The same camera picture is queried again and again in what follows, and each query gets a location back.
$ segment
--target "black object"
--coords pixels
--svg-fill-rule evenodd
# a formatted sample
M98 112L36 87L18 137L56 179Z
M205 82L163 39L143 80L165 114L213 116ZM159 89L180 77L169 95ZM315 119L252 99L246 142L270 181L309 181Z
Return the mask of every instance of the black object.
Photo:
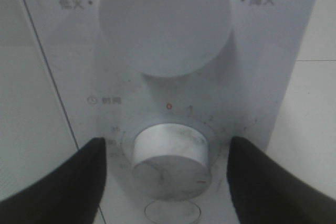
M244 138L232 139L227 179L241 224L336 223L336 201L291 175Z
M105 183L105 140L93 138L49 175L0 202L0 223L92 224Z

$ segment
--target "white tile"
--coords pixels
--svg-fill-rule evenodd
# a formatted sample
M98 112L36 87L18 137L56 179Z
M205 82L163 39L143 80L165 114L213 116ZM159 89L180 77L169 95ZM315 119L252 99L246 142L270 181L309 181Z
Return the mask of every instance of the white tile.
M299 61L267 154L336 199L336 62Z
M316 0L299 60L336 60L336 0Z

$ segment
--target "red indicator mark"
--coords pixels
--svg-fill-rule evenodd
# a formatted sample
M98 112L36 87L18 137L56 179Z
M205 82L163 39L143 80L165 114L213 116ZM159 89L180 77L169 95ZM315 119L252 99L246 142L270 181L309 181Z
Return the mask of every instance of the red indicator mark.
M171 109L173 108L173 106L172 106L171 103L167 103L166 108L167 108L168 110L171 110Z

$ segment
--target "heat control knob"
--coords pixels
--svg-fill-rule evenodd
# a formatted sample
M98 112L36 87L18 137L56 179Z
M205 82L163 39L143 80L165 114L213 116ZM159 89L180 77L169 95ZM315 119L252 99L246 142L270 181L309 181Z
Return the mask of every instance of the heat control knob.
M166 123L135 139L132 176L136 189L159 200L193 198L211 183L208 143L197 130Z
M204 66L231 29L229 0L100 0L98 16L111 57L157 77Z

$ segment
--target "white control panel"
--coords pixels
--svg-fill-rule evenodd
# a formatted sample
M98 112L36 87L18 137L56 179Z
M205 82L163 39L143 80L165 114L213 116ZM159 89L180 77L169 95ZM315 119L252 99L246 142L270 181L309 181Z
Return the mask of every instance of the white control panel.
M314 0L25 1L77 143L107 139L106 223L238 223L225 144L239 135L267 147ZM211 175L185 180L211 183L179 203L189 211L152 203L132 182L144 151L134 141L165 124L208 145ZM202 170L198 158L180 163Z

